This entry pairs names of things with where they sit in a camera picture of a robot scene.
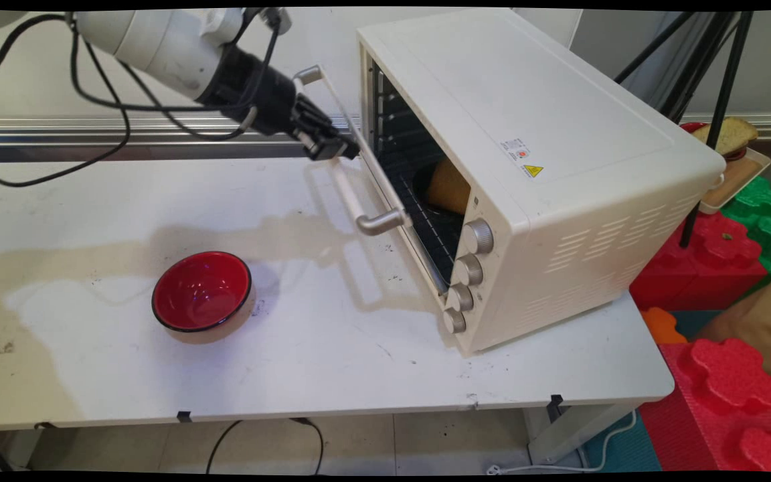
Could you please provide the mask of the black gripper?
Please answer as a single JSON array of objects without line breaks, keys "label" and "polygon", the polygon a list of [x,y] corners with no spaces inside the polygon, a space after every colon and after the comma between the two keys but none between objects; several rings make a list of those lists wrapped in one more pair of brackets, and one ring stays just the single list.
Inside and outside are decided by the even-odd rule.
[{"label": "black gripper", "polygon": [[238,46],[224,46],[210,82],[197,98],[202,106],[218,110],[236,121],[244,121],[249,106],[256,108],[251,127],[263,135],[296,135],[311,161],[336,157],[354,159],[360,145],[343,134],[330,116],[306,94],[297,94],[291,78],[263,66],[263,61]]}]

